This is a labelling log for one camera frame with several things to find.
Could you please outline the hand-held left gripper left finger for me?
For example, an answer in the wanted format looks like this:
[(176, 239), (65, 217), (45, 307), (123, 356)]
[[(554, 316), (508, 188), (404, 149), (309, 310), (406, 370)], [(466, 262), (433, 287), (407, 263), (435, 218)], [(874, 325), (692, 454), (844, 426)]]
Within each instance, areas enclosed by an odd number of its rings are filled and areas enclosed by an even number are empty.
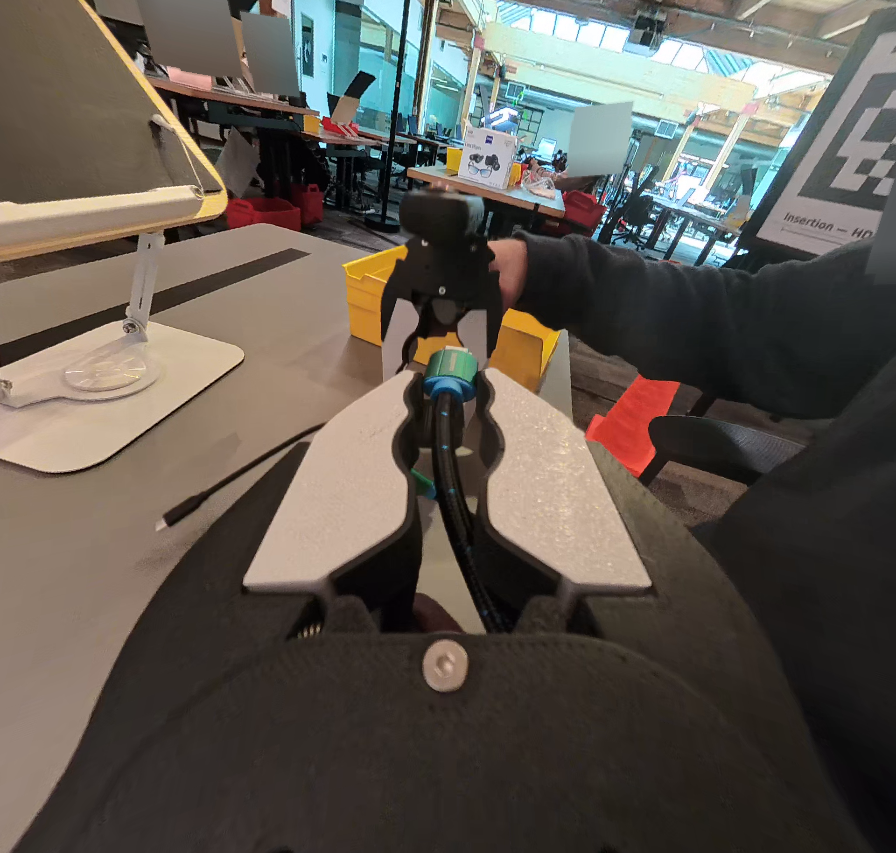
[(247, 568), (253, 593), (386, 600), (405, 580), (377, 561), (420, 565), (420, 374), (397, 374), (316, 433)]

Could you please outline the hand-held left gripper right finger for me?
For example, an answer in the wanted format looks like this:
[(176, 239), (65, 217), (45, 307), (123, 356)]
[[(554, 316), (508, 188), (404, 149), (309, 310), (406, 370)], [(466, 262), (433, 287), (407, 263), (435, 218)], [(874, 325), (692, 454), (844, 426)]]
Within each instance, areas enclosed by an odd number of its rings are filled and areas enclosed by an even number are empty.
[(478, 378), (478, 576), (502, 602), (641, 596), (651, 579), (584, 435), (495, 368)]

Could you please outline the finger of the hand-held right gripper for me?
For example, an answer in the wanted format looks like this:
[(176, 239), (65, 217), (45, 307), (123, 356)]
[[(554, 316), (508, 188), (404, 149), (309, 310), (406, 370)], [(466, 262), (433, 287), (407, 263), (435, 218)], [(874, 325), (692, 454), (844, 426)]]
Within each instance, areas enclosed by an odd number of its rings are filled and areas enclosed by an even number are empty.
[(410, 300), (396, 300), (389, 316), (382, 308), (383, 382), (407, 369), (416, 347), (420, 329), (420, 311)]
[(488, 348), (488, 313), (485, 309), (466, 311), (457, 322), (456, 335), (463, 348), (476, 358), (477, 364), (487, 364), (491, 350)]

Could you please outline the yellow plastic bin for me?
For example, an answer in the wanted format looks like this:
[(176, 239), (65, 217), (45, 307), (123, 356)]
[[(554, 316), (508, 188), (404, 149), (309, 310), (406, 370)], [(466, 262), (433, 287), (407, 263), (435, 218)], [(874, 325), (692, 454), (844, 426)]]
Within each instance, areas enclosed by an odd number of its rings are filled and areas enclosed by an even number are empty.
[[(380, 313), (383, 292), (397, 261), (407, 255), (399, 245), (344, 264), (350, 333), (366, 343), (381, 346)], [(531, 315), (510, 309), (503, 318), (494, 366), (532, 392), (542, 386), (561, 333), (545, 327)]]

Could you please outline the dark monitor with wooden back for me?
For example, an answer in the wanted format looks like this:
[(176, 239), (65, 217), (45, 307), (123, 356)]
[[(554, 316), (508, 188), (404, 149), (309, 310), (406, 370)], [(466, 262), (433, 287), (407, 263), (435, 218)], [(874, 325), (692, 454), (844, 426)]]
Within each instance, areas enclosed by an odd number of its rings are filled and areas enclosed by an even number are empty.
[(223, 181), (84, 0), (1, 0), (1, 257), (210, 220)]

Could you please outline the person's right forearm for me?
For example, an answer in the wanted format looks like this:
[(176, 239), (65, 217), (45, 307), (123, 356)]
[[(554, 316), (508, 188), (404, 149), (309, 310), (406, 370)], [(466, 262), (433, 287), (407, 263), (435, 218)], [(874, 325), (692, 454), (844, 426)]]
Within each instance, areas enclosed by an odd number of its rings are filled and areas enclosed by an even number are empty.
[(514, 304), (643, 377), (784, 418), (894, 419), (894, 284), (873, 279), (869, 242), (748, 273), (576, 235), (511, 241), (526, 265)]

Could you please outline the person's right hand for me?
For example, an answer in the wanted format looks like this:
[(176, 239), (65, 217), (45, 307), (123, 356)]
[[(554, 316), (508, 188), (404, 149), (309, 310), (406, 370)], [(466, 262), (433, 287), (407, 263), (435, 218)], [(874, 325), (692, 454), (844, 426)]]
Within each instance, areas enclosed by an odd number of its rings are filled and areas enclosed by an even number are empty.
[(526, 243), (526, 239), (514, 236), (488, 244), (492, 256), (489, 269), (498, 275), (504, 311), (517, 305), (527, 282), (529, 252)]

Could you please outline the orange traffic cone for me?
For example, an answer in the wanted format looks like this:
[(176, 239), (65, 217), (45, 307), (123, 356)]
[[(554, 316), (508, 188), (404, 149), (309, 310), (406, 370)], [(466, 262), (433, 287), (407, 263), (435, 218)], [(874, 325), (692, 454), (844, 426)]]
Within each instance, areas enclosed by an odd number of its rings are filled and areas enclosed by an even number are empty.
[(677, 382), (635, 377), (607, 415), (594, 416), (586, 441), (602, 445), (634, 478), (642, 478), (656, 453), (649, 424), (666, 416), (679, 388)]

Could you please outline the background wooden desk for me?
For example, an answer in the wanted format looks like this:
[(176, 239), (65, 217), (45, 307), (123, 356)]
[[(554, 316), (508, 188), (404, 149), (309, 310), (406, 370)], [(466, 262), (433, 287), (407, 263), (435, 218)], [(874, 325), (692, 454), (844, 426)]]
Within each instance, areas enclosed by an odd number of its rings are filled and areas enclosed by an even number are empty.
[(198, 132), (203, 121), (217, 126), (223, 139), (236, 133), (254, 144), (266, 197), (289, 199), (294, 185), (318, 185), (337, 210), (372, 213), (375, 192), (364, 183), (360, 168), (385, 146), (382, 134), (335, 124), (316, 110), (279, 98), (217, 85), (198, 87), (158, 75), (146, 80), (175, 106), (188, 131)]
[(465, 196), (475, 196), (485, 204), (486, 231), (489, 238), (505, 238), (516, 228), (532, 231), (547, 221), (559, 222), (566, 217), (562, 193), (554, 190), (549, 197), (532, 194), (524, 187), (497, 189), (456, 175), (446, 167), (413, 167), (407, 169), (409, 180), (429, 187)]

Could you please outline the white printed carton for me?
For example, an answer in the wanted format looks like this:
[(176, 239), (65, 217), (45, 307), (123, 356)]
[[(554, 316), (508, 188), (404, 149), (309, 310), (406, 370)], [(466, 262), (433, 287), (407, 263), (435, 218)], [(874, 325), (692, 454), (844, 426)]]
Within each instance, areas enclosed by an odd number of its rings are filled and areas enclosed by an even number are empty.
[(470, 126), (457, 176), (484, 187), (506, 189), (518, 148), (518, 139), (512, 134)]

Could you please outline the red plastic bin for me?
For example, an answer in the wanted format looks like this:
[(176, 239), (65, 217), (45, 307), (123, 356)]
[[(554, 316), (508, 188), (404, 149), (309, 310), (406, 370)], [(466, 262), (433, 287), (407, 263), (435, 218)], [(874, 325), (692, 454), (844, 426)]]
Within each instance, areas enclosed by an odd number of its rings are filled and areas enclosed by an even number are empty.
[(229, 199), (225, 216), (229, 230), (269, 224), (300, 232), (303, 223), (298, 207), (287, 200), (265, 196)]
[(325, 189), (317, 184), (295, 183), (290, 186), (289, 199), (300, 212), (301, 228), (317, 227), (324, 219)]

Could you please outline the white printed board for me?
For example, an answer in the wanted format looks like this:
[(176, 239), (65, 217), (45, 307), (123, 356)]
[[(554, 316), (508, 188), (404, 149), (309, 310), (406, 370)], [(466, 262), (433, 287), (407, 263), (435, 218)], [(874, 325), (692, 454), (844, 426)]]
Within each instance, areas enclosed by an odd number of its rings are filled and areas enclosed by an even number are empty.
[(866, 242), (895, 172), (895, 8), (874, 12), (740, 233), (773, 261)]

